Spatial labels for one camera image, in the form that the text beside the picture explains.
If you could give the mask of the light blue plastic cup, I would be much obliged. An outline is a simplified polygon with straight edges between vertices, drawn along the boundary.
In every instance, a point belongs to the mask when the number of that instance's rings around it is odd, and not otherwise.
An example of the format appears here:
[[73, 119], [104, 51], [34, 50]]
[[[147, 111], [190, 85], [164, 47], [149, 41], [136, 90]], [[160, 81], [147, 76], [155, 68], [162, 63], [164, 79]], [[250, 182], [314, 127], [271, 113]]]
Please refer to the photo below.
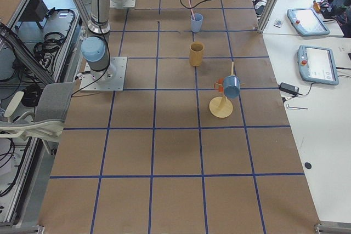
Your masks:
[[202, 23], [203, 23], [203, 16], [199, 13], [194, 13], [190, 17], [191, 21], [191, 30], [193, 33], [198, 33], [201, 30]]

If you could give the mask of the bamboo cylinder holder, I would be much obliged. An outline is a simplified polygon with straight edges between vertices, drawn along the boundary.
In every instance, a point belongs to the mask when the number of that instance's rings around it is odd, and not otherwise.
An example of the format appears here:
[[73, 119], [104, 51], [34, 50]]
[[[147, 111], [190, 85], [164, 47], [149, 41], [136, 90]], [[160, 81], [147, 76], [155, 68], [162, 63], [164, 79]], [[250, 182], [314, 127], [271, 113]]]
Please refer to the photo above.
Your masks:
[[190, 45], [189, 63], [193, 67], [198, 67], [202, 64], [204, 44], [201, 42], [193, 42]]

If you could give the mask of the far teach pendant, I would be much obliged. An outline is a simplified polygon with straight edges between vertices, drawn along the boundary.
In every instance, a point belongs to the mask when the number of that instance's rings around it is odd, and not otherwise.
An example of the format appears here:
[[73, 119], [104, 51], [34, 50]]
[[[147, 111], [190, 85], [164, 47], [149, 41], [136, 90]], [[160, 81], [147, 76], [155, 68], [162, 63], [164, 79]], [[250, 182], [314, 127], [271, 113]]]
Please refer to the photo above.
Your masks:
[[330, 30], [312, 8], [288, 9], [287, 17], [301, 36], [324, 36], [330, 33]]

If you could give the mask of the teach pendant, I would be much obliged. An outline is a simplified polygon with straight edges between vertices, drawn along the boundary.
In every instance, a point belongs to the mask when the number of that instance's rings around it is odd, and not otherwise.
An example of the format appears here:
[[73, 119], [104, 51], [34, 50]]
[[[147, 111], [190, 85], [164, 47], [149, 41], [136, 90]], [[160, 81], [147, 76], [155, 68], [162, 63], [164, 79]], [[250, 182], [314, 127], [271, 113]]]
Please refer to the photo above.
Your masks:
[[301, 79], [328, 85], [339, 85], [333, 52], [329, 48], [300, 45], [297, 51]]
[[301, 36], [324, 36], [330, 33], [330, 30], [312, 8], [288, 9], [287, 17]]

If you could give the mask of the blue mug on stand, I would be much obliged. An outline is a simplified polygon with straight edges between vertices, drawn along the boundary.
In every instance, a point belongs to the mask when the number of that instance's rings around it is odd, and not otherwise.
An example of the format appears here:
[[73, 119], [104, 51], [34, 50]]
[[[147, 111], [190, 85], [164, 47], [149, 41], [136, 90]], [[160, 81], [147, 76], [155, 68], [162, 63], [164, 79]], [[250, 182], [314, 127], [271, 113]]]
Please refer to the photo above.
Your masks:
[[223, 80], [223, 92], [227, 98], [234, 99], [240, 94], [240, 80], [237, 76], [227, 76]]

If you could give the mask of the black adapter on desk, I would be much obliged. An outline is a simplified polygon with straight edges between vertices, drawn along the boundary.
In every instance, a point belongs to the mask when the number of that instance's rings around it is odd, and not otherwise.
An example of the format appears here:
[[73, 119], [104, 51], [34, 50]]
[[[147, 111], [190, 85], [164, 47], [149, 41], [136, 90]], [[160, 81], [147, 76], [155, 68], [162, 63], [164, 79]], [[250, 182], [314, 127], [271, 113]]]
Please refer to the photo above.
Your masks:
[[279, 84], [279, 90], [285, 93], [289, 93], [291, 95], [298, 95], [299, 88], [295, 85], [287, 84], [285, 82], [281, 82]]

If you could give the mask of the wooden mug tree stand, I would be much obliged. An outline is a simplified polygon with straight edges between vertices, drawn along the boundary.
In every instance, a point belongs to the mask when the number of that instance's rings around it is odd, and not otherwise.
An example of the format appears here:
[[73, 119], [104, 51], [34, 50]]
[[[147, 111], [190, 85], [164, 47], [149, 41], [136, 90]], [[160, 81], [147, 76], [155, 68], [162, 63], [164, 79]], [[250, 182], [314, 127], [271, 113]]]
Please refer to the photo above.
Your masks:
[[[230, 71], [230, 75], [235, 75], [234, 74], [234, 62], [231, 62], [231, 71]], [[224, 95], [224, 92], [222, 92], [223, 95], [222, 96], [218, 96], [213, 98], [210, 103], [209, 103], [209, 109], [211, 114], [213, 114], [214, 116], [218, 117], [218, 118], [227, 118], [228, 116], [230, 116], [233, 112], [233, 104], [230, 101], [230, 98], [227, 98]]]

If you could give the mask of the near teach pendant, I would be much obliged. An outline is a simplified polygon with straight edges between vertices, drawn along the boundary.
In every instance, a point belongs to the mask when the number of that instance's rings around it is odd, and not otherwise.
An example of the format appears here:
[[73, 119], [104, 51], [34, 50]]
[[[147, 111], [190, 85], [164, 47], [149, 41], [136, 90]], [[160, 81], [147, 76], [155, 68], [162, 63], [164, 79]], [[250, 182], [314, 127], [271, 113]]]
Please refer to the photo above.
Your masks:
[[333, 52], [329, 48], [300, 45], [297, 51], [301, 79], [328, 85], [339, 85]]

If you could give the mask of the grey office chair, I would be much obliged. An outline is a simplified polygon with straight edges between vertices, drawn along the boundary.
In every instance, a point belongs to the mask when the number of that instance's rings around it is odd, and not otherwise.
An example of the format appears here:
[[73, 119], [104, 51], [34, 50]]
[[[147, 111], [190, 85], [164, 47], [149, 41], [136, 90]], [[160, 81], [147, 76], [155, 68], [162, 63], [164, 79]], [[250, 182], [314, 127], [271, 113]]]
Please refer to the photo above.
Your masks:
[[4, 113], [7, 120], [1, 121], [1, 138], [39, 138], [48, 154], [51, 154], [52, 149], [48, 143], [60, 142], [74, 86], [74, 82], [46, 85], [35, 112], [26, 111], [17, 120], [13, 120], [13, 113], [24, 96], [24, 92], [16, 92]]

